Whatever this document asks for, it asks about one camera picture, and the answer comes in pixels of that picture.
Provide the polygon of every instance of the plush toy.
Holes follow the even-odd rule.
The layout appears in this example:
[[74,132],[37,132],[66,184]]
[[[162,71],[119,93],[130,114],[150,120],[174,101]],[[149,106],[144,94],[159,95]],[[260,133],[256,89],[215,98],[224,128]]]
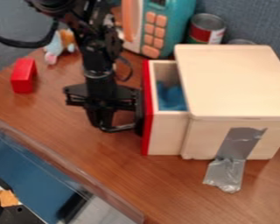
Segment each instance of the plush toy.
[[52,42],[44,47],[45,62],[49,65],[55,65],[58,57],[67,50],[70,53],[75,51],[74,33],[68,30],[59,30],[55,32]]

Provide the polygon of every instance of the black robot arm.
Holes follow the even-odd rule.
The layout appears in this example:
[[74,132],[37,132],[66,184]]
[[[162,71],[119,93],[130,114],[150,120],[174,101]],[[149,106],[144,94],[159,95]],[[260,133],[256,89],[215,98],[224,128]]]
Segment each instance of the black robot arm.
[[[51,30],[37,42],[22,42],[0,36],[7,46],[38,48],[48,45],[66,23],[74,33],[83,57],[86,83],[64,88],[66,103],[82,106],[90,122],[105,132],[135,130],[142,134],[142,96],[138,89],[117,85],[115,61],[123,50],[115,19],[105,0],[25,0],[36,11],[53,18]],[[135,111],[135,121],[113,126],[118,110]]]

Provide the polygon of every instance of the duct tape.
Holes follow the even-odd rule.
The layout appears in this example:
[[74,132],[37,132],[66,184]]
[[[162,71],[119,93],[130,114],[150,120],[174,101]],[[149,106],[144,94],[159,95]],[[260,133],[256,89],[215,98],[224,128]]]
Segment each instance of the duct tape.
[[233,128],[224,139],[215,160],[209,164],[203,183],[223,192],[241,190],[246,159],[267,129]]

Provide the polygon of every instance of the gray wall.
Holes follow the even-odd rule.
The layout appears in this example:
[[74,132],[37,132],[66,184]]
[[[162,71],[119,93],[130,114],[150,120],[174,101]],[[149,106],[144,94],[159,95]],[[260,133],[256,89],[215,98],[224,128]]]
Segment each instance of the gray wall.
[[280,0],[198,0],[197,12],[220,16],[229,39],[270,45],[280,58]]
[[[45,35],[51,19],[36,13],[24,0],[0,0],[0,34],[6,38],[37,40]],[[0,70],[32,50],[0,44]]]

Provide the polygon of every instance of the wooden lid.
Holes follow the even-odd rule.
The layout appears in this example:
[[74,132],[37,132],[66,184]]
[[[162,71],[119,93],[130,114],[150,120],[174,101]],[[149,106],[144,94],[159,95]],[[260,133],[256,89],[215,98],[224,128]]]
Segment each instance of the wooden lid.
[[266,45],[176,45],[192,117],[280,120],[280,60]]

